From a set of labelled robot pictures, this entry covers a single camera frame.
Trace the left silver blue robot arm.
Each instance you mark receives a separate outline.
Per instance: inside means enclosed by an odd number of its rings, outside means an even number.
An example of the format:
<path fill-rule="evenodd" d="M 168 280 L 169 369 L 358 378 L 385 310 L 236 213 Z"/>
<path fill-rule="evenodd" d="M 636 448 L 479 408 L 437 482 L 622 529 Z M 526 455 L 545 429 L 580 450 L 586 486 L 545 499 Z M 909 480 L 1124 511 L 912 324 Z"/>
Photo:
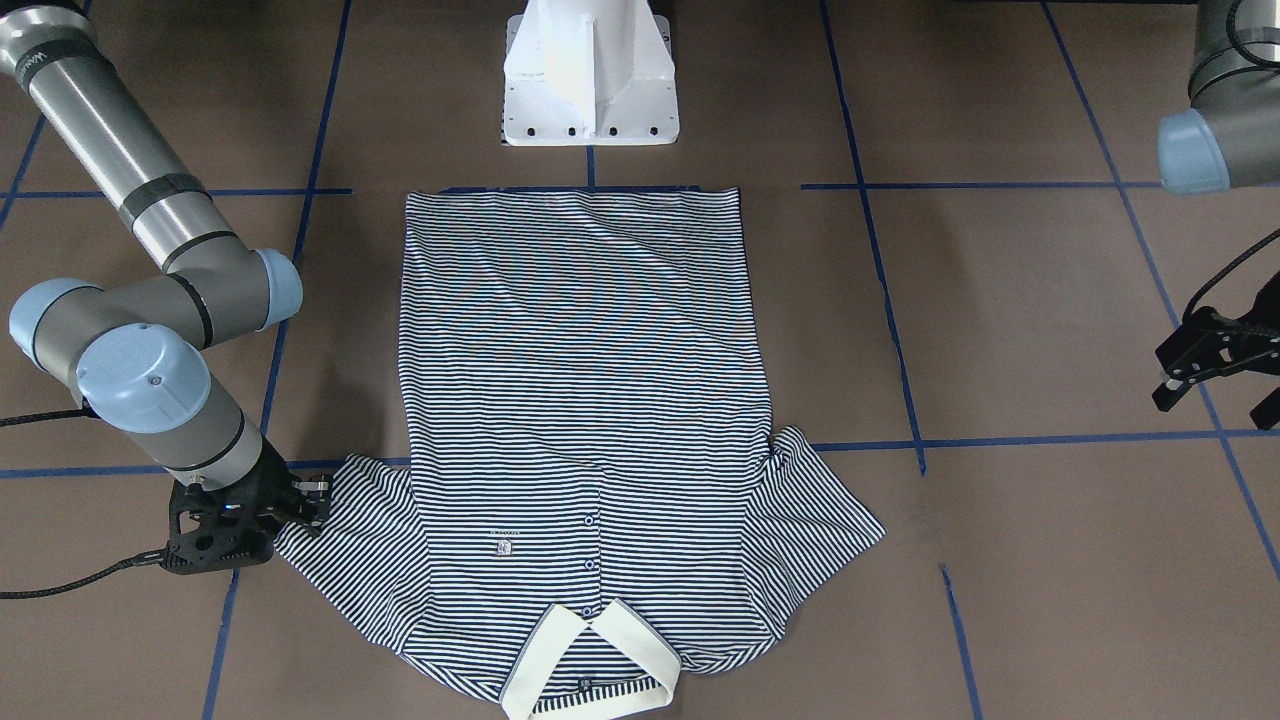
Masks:
<path fill-rule="evenodd" d="M 1162 187 L 1176 196 L 1225 193 L 1279 178 L 1279 5 L 1201 1 L 1188 109 L 1158 123 Z M 1196 386 L 1240 373 L 1277 374 L 1279 278 L 1272 275 L 1239 316 L 1204 296 L 1244 261 L 1277 243 L 1272 231 L 1206 281 L 1178 328 L 1156 348 L 1164 378 L 1152 393 L 1161 413 Z"/>

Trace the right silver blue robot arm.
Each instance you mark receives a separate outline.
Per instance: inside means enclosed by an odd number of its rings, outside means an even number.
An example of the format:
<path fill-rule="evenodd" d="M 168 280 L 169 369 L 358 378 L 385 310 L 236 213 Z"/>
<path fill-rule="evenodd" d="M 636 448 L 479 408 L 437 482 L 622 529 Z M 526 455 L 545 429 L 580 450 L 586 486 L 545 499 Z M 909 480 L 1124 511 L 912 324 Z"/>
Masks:
<path fill-rule="evenodd" d="M 159 269 L 113 290 L 45 281 L 9 316 L 36 366 L 173 478 L 168 541 L 143 560 L 175 574 L 218 571 L 268 561 L 287 529 L 319 536 L 332 479 L 293 474 L 204 357 L 300 310 L 294 264 L 244 245 L 104 56 L 77 3 L 5 1 L 1 27 L 3 73 Z"/>

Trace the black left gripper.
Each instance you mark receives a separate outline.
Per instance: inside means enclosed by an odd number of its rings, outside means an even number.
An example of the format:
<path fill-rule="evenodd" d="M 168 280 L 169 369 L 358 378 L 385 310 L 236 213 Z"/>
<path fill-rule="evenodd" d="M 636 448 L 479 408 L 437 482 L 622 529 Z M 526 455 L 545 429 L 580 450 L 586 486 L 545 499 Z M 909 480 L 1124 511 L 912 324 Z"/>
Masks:
<path fill-rule="evenodd" d="M 1199 307 L 1156 350 L 1162 370 L 1151 400 L 1161 413 L 1170 413 L 1192 388 L 1203 383 L 1252 373 L 1279 375 L 1277 328 Z"/>

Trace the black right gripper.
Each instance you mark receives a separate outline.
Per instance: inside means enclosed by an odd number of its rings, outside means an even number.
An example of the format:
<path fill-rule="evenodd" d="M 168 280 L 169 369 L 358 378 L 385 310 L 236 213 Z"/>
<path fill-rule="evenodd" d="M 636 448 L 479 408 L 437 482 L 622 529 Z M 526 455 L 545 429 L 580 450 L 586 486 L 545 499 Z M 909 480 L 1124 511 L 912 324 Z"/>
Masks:
<path fill-rule="evenodd" d="M 297 477 L 270 445 L 238 482 L 220 489 L 175 483 L 160 566 L 177 575 L 264 564 L 285 529 L 317 537 L 332 511 L 332 477 Z"/>

